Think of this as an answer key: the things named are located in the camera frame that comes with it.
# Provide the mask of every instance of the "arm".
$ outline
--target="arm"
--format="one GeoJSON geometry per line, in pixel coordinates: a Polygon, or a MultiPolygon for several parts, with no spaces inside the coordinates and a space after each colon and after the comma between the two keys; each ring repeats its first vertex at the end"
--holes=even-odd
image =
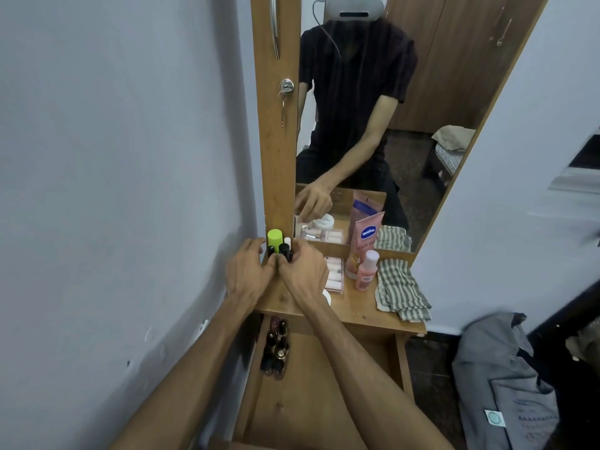
{"type": "Polygon", "coordinates": [[[322,299],[328,269],[321,253],[306,241],[300,241],[295,252],[292,264],[279,260],[279,272],[323,345],[346,407],[367,447],[452,450],[429,418],[371,358],[322,299]]]}
{"type": "Polygon", "coordinates": [[[264,239],[246,240],[227,265],[227,296],[200,338],[144,401],[110,450],[187,447],[211,398],[240,325],[275,274],[275,256],[259,262],[264,239]]]}
{"type": "Polygon", "coordinates": [[[298,116],[296,126],[296,141],[300,135],[300,124],[302,121],[302,112],[304,112],[304,103],[306,102],[306,94],[308,93],[308,84],[300,82],[298,84],[298,116]]]}
{"type": "Polygon", "coordinates": [[[365,132],[356,145],[341,158],[340,162],[298,193],[294,206],[296,212],[300,211],[302,221],[321,218],[331,209],[333,205],[331,191],[371,158],[381,142],[381,137],[397,105],[398,99],[379,96],[365,132]]]}

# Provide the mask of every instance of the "mattress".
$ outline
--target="mattress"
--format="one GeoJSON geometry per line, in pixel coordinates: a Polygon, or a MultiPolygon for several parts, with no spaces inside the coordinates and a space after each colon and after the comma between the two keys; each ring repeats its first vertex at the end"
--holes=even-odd
{"type": "Polygon", "coordinates": [[[456,173],[456,169],[458,169],[460,161],[464,156],[464,152],[446,150],[444,147],[439,145],[439,143],[436,143],[436,156],[446,167],[450,175],[454,175],[456,173]]]}

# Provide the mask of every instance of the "gray bag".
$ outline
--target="gray bag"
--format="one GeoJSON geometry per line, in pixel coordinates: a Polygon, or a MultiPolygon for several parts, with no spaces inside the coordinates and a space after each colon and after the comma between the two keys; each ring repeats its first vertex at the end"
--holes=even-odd
{"type": "Polygon", "coordinates": [[[543,450],[559,422],[554,389],[517,355],[533,356],[523,320],[503,312],[462,334],[452,370],[469,450],[543,450]],[[505,427],[491,424],[486,410],[501,412],[505,427]]]}

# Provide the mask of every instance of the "mirror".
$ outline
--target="mirror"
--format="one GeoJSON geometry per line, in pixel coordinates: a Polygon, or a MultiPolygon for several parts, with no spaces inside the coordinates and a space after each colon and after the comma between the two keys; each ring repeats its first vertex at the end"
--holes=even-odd
{"type": "Polygon", "coordinates": [[[302,0],[296,236],[349,241],[357,191],[414,251],[543,2],[302,0]]]}

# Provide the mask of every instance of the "striped towel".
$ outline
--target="striped towel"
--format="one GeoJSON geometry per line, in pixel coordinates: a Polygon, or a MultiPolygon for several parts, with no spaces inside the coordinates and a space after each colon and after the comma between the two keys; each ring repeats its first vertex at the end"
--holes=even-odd
{"type": "Polygon", "coordinates": [[[410,252],[412,239],[404,227],[381,226],[375,240],[375,249],[389,249],[390,251],[410,252]]]}
{"type": "Polygon", "coordinates": [[[381,311],[395,311],[402,320],[425,322],[431,320],[431,305],[419,290],[409,264],[405,260],[386,259],[377,270],[375,301],[381,311]]]}

